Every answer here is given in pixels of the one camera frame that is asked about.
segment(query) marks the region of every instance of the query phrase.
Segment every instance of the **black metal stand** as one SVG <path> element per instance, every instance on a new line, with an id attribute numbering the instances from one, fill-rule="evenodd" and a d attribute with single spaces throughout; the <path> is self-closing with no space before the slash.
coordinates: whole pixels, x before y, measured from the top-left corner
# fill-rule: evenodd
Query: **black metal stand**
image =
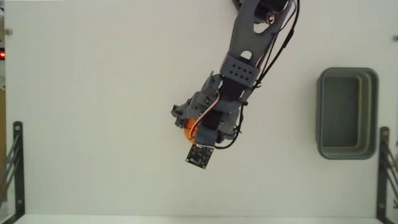
<path id="1" fill-rule="evenodd" d="M 6 158 L 6 162 L 10 162 L 10 169 L 13 166 L 14 170 L 11 172 L 9 181 L 5 185 L 5 193 L 9 187 L 9 183 L 14 176 L 15 180 L 15 214 L 6 220 L 3 224 L 12 224 L 18 221 L 23 215 L 25 215 L 25 182 L 24 182 L 24 135 L 22 122 L 17 121 L 13 125 L 14 128 L 14 144 L 10 150 L 9 156 Z"/>
<path id="2" fill-rule="evenodd" d="M 380 129 L 380 141 L 379 141 L 379 172 L 377 178 L 377 209 L 376 217 L 384 224 L 395 224 L 393 221 L 387 218 L 387 181 L 390 181 L 392 186 L 393 180 L 389 176 L 388 168 L 392 167 L 389 164 L 389 136 L 390 129 L 382 127 Z"/>

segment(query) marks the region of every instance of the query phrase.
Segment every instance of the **orange object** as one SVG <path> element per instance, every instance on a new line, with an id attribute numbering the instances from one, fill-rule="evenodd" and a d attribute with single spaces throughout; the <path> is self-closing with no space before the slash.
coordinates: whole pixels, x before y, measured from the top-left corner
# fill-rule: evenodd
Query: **orange object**
<path id="1" fill-rule="evenodd" d="M 197 130 L 198 130 L 198 127 L 196 127 L 195 130 L 193 130 L 193 132 L 192 132 L 192 138 L 191 138 L 191 136 L 189 136 L 189 132 L 191 131 L 191 128 L 192 128 L 193 124 L 195 124 L 195 120 L 194 119 L 188 119 L 187 124 L 184 127 L 185 137 L 187 137 L 187 139 L 192 144 L 195 143 L 195 135 L 197 134 Z"/>

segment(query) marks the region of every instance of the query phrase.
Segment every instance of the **white backdrop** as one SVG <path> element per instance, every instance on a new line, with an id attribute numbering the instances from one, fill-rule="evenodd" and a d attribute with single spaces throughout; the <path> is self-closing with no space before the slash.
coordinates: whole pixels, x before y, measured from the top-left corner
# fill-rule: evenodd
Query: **white backdrop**
<path id="1" fill-rule="evenodd" d="M 396 136 L 397 8 L 303 0 L 243 134 L 201 170 L 185 162 L 170 110 L 218 71 L 230 0 L 6 2 L 7 123 L 25 125 L 27 213 L 374 217 L 377 156 L 317 152 L 316 80 L 328 67 L 375 69 L 379 126 Z"/>

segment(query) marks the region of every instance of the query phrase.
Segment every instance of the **gray tray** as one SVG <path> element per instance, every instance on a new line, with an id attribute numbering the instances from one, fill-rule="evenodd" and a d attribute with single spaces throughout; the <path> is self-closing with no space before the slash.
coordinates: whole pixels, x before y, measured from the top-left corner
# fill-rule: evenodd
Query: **gray tray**
<path id="1" fill-rule="evenodd" d="M 377 86 L 369 68 L 329 68 L 318 79 L 317 143 L 326 159 L 369 159 L 376 150 Z"/>

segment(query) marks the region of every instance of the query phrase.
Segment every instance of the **gray robotic arm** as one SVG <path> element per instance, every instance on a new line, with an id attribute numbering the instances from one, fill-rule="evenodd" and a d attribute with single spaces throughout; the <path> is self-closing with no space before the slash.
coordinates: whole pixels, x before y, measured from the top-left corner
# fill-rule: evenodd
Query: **gray robotic arm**
<path id="1" fill-rule="evenodd" d="M 234 0 L 234 3 L 239 14 L 220 74 L 211 74 L 200 91 L 186 103 L 174 105 L 172 110 L 175 124 L 185 129 L 193 143 L 187 162 L 204 169 L 214 148 L 226 149 L 235 142 L 243 122 L 243 108 L 270 69 L 266 65 L 265 71 L 260 69 L 265 57 L 270 54 L 284 22 L 295 14 L 295 22 L 272 66 L 290 40 L 299 15 L 299 0 Z M 268 22 L 269 26 L 256 33 L 254 24 L 260 22 Z M 217 146 L 225 139 L 232 141 L 227 146 Z"/>

